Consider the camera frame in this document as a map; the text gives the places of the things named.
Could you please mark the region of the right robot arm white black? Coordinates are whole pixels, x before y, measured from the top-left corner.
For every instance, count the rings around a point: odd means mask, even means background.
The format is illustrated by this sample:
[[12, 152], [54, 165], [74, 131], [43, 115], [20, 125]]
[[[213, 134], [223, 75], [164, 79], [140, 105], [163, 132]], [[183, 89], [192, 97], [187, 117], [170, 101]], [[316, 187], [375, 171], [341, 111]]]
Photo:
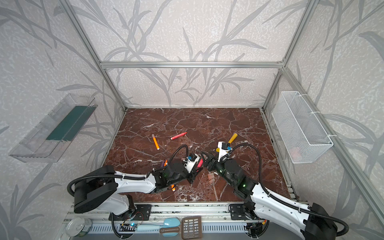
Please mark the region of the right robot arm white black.
[[235, 196], [244, 200], [243, 209], [250, 219], [268, 220], [303, 240], [334, 240], [350, 229], [346, 222], [329, 216], [318, 204], [300, 204], [268, 190], [247, 177], [234, 159], [220, 163], [216, 156], [205, 152], [202, 159], [205, 168], [225, 179]]

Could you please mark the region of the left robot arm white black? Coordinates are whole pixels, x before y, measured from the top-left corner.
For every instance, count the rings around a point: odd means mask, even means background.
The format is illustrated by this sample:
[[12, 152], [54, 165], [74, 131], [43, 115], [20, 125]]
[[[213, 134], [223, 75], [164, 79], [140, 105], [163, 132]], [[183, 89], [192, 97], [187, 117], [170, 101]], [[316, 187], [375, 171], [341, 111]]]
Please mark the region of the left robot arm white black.
[[203, 160], [200, 157], [169, 163], [146, 175], [121, 173], [108, 165], [72, 180], [67, 185], [67, 191], [74, 197], [77, 214], [98, 209], [119, 216], [135, 209], [129, 193], [157, 194], [174, 188], [184, 180], [191, 184], [202, 169]]

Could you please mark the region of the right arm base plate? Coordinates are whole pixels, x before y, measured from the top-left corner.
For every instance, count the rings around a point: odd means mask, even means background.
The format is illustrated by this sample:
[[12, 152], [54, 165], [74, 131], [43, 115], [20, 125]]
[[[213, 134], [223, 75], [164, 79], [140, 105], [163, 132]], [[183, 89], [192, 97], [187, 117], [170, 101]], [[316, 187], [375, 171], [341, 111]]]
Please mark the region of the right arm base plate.
[[231, 220], [255, 220], [257, 217], [244, 204], [230, 204], [228, 210], [231, 214]]

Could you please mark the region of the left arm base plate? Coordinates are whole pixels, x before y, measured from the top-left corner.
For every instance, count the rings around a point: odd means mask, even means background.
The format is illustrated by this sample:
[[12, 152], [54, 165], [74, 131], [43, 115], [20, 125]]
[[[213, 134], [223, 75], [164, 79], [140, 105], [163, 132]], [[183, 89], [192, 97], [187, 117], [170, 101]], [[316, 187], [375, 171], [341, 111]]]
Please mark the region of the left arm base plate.
[[131, 212], [128, 211], [122, 215], [116, 216], [113, 213], [109, 215], [109, 221], [148, 221], [150, 219], [152, 205], [150, 204], [138, 204], [136, 209]]

